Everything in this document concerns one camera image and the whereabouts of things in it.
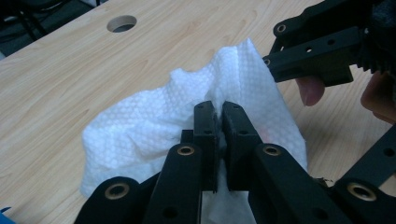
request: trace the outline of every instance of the human hand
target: human hand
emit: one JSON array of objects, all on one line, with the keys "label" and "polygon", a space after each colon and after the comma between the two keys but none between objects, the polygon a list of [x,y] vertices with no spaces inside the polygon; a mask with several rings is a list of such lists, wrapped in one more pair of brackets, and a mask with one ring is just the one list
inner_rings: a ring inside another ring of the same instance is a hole
[{"label": "human hand", "polygon": [[[300,77],[296,82],[304,105],[315,105],[323,96],[325,87],[319,78]],[[393,83],[391,76],[375,72],[361,97],[366,109],[390,124],[396,123],[396,104],[391,98]]]}]

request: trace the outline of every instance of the wooden table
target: wooden table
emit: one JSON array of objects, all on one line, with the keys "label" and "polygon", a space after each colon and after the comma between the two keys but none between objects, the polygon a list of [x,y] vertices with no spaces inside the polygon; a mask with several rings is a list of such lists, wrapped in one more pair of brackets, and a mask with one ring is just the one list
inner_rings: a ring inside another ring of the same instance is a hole
[{"label": "wooden table", "polygon": [[[86,199],[81,131],[101,111],[155,89],[171,70],[197,70],[250,37],[268,54],[276,23],[319,0],[111,0],[0,62],[0,208],[18,223],[72,223]],[[107,23],[133,15],[130,31]],[[328,88],[304,107],[294,81],[279,84],[306,139],[309,173],[339,178],[390,127],[360,104],[370,79]],[[392,178],[383,188],[395,195]]]}]

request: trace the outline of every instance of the white tissue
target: white tissue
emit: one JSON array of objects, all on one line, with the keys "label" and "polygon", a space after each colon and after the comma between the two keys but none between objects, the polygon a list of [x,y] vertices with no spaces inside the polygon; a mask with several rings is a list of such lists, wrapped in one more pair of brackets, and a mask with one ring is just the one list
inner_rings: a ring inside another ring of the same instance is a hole
[{"label": "white tissue", "polygon": [[[306,167],[305,144],[262,57],[248,39],[219,50],[196,72],[177,69],[170,81],[138,92],[100,113],[84,130],[85,172],[81,192],[90,196],[103,181],[128,176],[143,182],[161,171],[181,130],[193,128],[193,107],[211,100],[245,108],[265,143],[281,145]],[[229,192],[220,167],[219,192],[205,193],[202,223],[254,223],[246,192]]]}]

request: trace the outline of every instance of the screw hole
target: screw hole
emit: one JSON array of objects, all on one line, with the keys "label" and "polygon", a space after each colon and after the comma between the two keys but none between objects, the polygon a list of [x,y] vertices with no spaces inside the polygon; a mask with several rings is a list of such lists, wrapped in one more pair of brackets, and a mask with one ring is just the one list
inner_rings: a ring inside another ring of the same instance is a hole
[{"label": "screw hole", "polygon": [[385,148],[384,154],[387,157],[393,157],[395,155],[395,151],[392,148]]},{"label": "screw hole", "polygon": [[284,31],[286,30],[286,25],[285,25],[285,24],[281,24],[281,25],[279,25],[279,26],[276,28],[276,30],[277,30],[279,33],[282,33],[282,32],[284,32]]},{"label": "screw hole", "polygon": [[279,156],[281,151],[275,147],[265,147],[263,151],[270,156]]},{"label": "screw hole", "polygon": [[192,147],[181,147],[177,150],[177,153],[181,156],[190,156],[194,153],[194,148]]},{"label": "screw hole", "polygon": [[105,191],[105,196],[109,200],[117,200],[123,198],[129,192],[129,185],[125,183],[117,183],[108,187]]},{"label": "screw hole", "polygon": [[329,215],[327,214],[327,212],[321,208],[318,207],[314,207],[312,209],[312,213],[314,214],[315,217],[317,217],[320,220],[327,220],[329,219]]},{"label": "screw hole", "polygon": [[163,209],[163,217],[172,219],[177,217],[178,213],[175,207],[167,207]]},{"label": "screw hole", "polygon": [[376,200],[375,193],[361,184],[350,183],[347,185],[346,188],[349,193],[361,200],[364,200],[366,202],[373,202]]}]

